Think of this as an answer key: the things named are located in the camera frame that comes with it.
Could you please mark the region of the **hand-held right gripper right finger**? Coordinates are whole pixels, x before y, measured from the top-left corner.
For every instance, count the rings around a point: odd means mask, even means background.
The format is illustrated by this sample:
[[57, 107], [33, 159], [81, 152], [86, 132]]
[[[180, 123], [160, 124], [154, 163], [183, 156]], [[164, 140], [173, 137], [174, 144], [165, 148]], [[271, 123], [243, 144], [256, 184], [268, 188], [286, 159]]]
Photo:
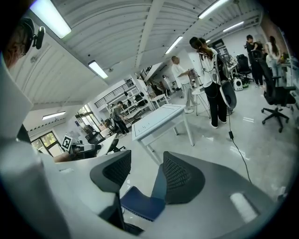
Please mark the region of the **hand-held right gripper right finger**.
[[146, 239], [237, 237], [274, 208], [274, 201], [234, 170], [198, 158], [164, 152], [165, 209]]

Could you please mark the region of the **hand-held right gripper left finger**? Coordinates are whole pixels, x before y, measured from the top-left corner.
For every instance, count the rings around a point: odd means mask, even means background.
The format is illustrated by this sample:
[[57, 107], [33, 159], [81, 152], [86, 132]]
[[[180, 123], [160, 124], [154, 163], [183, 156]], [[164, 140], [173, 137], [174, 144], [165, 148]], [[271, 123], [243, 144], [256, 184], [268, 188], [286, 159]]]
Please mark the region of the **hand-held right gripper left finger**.
[[131, 170], [129, 150], [96, 158], [63, 162], [54, 168], [54, 191], [74, 226], [92, 230], [105, 223], [124, 230], [120, 189]]

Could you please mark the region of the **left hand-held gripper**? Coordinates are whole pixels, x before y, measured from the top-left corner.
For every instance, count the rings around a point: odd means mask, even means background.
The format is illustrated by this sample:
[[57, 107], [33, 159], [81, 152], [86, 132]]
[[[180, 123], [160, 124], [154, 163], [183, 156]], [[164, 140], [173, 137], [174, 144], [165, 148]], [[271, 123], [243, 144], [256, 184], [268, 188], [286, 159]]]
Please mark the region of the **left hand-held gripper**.
[[90, 152], [90, 151], [99, 151], [101, 150], [101, 144], [85, 144], [82, 145], [82, 141], [74, 139], [68, 135], [65, 135], [62, 141], [61, 148], [67, 152], [68, 159], [71, 161], [76, 159], [79, 152]]

